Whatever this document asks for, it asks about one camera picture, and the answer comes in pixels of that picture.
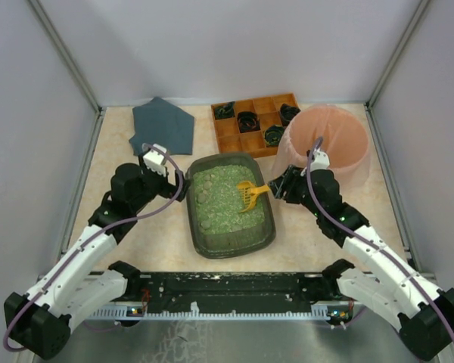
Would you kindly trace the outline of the trash bin with pink bag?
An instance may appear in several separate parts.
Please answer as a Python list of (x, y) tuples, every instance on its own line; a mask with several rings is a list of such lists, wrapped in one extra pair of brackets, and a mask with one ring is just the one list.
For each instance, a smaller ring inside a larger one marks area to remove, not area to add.
[(307, 151), (318, 137), (330, 160), (329, 169), (342, 188), (358, 188), (370, 173), (370, 140), (366, 127), (351, 112), (334, 105), (316, 104), (300, 111), (289, 123), (278, 145), (271, 175), (289, 165), (304, 167)]

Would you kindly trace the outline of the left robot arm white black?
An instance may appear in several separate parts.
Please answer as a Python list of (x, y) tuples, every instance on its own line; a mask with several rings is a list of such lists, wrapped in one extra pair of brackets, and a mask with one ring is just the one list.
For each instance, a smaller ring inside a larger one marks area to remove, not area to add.
[(96, 281), (80, 285), (139, 220), (182, 201), (188, 184), (180, 168), (175, 169), (175, 177), (175, 184), (170, 184), (167, 168), (145, 159), (116, 168), (110, 190), (75, 244), (27, 292), (11, 293), (5, 300), (5, 350), (29, 350), (43, 359), (54, 358), (93, 312), (139, 289), (139, 270), (121, 261)]

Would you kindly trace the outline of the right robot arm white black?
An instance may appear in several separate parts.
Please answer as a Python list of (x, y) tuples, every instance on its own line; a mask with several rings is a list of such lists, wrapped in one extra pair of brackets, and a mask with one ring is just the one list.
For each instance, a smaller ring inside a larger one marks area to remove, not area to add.
[(454, 289), (441, 289), (400, 258), (343, 200), (332, 171), (289, 166), (268, 186), (276, 199), (307, 208), (327, 238), (369, 268), (370, 278), (345, 259), (328, 266), (323, 273), (342, 295), (388, 322), (422, 361), (454, 348)]

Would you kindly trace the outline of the yellow litter scoop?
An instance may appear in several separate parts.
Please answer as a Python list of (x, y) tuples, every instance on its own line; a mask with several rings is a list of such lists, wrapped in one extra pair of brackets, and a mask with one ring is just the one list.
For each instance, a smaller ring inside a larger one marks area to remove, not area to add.
[(245, 213), (249, 210), (252, 210), (257, 204), (257, 198), (264, 193), (270, 191), (268, 185), (262, 185), (257, 187), (251, 181), (241, 181), (237, 185), (237, 189), (241, 195), (244, 208), (241, 210), (242, 213)]

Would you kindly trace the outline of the dark grey litter box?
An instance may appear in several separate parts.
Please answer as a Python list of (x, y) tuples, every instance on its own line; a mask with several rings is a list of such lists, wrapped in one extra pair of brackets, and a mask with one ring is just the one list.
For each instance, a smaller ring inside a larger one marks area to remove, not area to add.
[(269, 196), (258, 197), (246, 211), (237, 185), (264, 184), (257, 161), (244, 152), (215, 154), (195, 160), (186, 178), (188, 220), (196, 252), (208, 259), (226, 259), (261, 250), (276, 236)]

